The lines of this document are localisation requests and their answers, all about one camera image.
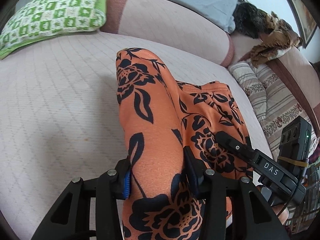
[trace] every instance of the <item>picture frame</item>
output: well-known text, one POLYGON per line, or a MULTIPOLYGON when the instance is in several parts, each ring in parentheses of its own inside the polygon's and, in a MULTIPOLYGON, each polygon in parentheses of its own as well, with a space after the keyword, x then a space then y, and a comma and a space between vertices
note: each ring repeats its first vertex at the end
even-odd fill
POLYGON ((317 24, 313 19, 312 15, 310 14, 309 10, 301 0, 287 1, 297 22, 299 35, 303 39, 302 46, 305 49, 308 46, 310 40, 312 39, 317 29, 317 24))

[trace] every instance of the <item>metal screw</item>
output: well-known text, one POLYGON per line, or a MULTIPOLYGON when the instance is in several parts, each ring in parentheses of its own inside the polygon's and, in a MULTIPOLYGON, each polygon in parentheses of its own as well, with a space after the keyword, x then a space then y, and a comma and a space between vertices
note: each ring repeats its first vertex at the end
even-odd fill
POLYGON ((244 182, 244 183, 249 183, 250 182, 250 179, 246 176, 243 176, 241 177, 241 181, 244 182))
POLYGON ((205 170, 205 173, 206 173, 207 175, 212 176, 212 175, 214 175, 214 170, 212 170, 212 169, 207 169, 207 170, 205 170))
POLYGON ((111 170, 108 170, 107 174, 108 174, 109 176, 114 176, 114 175, 117 174, 117 171, 114 170, 114 169, 111 169, 111 170))
POLYGON ((73 183, 78 183, 80 180, 81 180, 80 177, 75 177, 75 178, 73 178, 71 181, 72 181, 73 183))

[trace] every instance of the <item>quilted fabric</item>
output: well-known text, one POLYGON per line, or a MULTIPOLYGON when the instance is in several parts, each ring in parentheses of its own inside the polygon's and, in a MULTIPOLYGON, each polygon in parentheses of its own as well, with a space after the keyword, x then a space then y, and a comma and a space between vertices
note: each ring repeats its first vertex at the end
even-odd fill
POLYGON ((13 50, 55 35, 94 31, 106 21, 106 0, 32 0, 0 35, 0 59, 13 50))
MULTIPOLYGON (((252 146, 271 156, 246 94, 215 63, 102 32, 35 43, 0 61, 0 209, 21 240, 31 238, 73 177, 98 177, 126 157, 115 60, 119 50, 131 47, 154 51, 177 80, 228 84, 252 146)), ((93 228, 94 211, 91 218, 93 228)))

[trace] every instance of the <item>human hand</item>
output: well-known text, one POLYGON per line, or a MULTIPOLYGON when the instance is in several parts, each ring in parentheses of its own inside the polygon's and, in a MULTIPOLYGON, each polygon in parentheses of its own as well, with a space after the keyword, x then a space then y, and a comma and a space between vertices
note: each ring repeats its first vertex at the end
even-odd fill
MULTIPOLYGON (((274 213, 277 215, 282 210, 283 206, 284 205, 282 205, 282 204, 277 205, 277 206, 272 207, 272 209, 273 209, 274 213)), ((288 211, 288 208, 286 208, 278 218, 279 218, 280 222, 282 224, 284 224, 286 222, 286 220, 288 219, 288 217, 289 217, 289 211, 288 211)))

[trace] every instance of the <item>green patterned pillow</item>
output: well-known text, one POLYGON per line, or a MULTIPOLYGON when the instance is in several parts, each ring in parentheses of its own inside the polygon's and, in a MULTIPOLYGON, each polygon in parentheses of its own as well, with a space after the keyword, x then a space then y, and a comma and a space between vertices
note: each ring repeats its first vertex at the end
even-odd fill
POLYGON ((91 32, 106 21, 106 0, 32 0, 0 35, 0 59, 27 44, 74 32, 91 32))

